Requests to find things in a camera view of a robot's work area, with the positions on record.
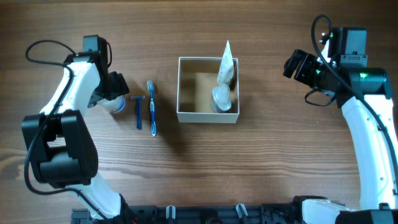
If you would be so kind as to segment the blue disposable razor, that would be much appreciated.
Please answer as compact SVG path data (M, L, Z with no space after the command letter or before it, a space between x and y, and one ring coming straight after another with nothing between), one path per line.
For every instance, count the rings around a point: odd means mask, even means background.
M142 114L141 114L141 102L145 98L145 96L131 96L132 100L136 101L136 128L142 129Z

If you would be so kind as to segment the white cream tube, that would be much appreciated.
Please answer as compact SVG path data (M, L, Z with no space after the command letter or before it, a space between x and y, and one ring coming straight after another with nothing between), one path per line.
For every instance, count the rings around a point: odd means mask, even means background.
M217 82L219 85L230 85L234 77L234 61L229 41L226 43L224 53L221 59Z

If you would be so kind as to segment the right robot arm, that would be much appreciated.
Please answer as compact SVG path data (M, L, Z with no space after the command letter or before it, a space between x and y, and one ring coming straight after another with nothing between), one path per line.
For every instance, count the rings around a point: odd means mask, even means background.
M360 208L326 198L298 201L303 223L397 223L397 146L392 88L382 68L369 68L366 29L340 27L322 35L321 56L295 50L284 76L330 96L353 138L360 176Z

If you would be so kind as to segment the clear purple bottle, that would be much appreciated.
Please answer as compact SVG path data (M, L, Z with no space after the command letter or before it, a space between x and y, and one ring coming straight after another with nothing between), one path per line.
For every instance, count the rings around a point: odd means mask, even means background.
M214 87L211 91L211 107L215 113L227 113L232 106L230 89L227 84Z

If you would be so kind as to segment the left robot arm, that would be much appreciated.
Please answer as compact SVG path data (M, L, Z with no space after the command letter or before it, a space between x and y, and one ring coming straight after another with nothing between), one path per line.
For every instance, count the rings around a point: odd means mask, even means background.
M122 74L109 72L112 52L98 35L83 38L83 50L60 63L63 78L40 113L26 116L24 180L37 195L71 192L93 223L137 223L123 196L98 172L98 152L83 119L88 108L121 111L129 88Z

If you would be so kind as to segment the blue white toothbrush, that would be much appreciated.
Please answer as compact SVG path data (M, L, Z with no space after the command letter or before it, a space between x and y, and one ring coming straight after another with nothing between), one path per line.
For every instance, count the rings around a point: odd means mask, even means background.
M151 133L153 137L157 134L156 123L155 123L155 104L154 104L154 84L151 80L147 81L147 89L150 93L150 118L151 118Z

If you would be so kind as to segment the cotton swab tub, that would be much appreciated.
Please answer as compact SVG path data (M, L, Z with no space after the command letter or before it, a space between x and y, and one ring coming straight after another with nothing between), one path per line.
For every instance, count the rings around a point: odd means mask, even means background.
M117 96L113 100L100 100L97 102L97 104L101 105L106 111L112 114L120 112L124 108L126 102L124 95L121 95Z

